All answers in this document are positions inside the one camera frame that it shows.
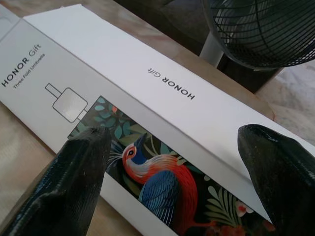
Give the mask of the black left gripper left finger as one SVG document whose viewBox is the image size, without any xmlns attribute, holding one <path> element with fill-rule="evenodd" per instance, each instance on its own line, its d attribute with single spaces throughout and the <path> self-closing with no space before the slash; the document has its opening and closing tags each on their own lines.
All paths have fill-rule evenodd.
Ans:
<svg viewBox="0 0 315 236">
<path fill-rule="evenodd" d="M 68 139 L 0 224 L 0 236 L 86 236 L 110 148 L 103 126 Z"/>
</svg>

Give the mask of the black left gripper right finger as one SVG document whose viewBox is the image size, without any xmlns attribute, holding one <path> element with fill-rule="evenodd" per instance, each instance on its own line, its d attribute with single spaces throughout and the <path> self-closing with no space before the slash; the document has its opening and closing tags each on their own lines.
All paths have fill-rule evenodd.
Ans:
<svg viewBox="0 0 315 236">
<path fill-rule="evenodd" d="M 260 124 L 241 126 L 237 146 L 278 236 L 315 236 L 315 156 Z"/>
</svg>

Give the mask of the white bird print umbrella box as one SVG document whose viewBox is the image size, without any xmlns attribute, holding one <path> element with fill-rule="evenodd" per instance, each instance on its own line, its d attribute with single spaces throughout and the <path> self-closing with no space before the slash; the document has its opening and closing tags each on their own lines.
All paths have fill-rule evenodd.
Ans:
<svg viewBox="0 0 315 236">
<path fill-rule="evenodd" d="M 108 128 L 101 196 L 143 236 L 274 236 L 237 150 L 271 121 L 83 5 L 0 43 L 0 102 L 52 150 Z"/>
</svg>

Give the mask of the white fan with black grille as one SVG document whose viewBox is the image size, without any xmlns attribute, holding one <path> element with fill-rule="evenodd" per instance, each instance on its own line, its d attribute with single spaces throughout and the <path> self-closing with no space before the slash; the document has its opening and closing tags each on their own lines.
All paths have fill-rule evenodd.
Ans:
<svg viewBox="0 0 315 236">
<path fill-rule="evenodd" d="M 211 35 L 233 61 L 271 70 L 315 60 L 315 0 L 201 0 Z"/>
</svg>

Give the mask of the plain white box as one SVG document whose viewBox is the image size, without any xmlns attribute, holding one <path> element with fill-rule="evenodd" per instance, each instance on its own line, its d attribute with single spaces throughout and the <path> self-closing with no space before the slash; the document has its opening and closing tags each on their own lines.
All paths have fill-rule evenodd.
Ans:
<svg viewBox="0 0 315 236">
<path fill-rule="evenodd" d="M 0 4 L 0 43 L 14 30 L 21 17 Z"/>
</svg>

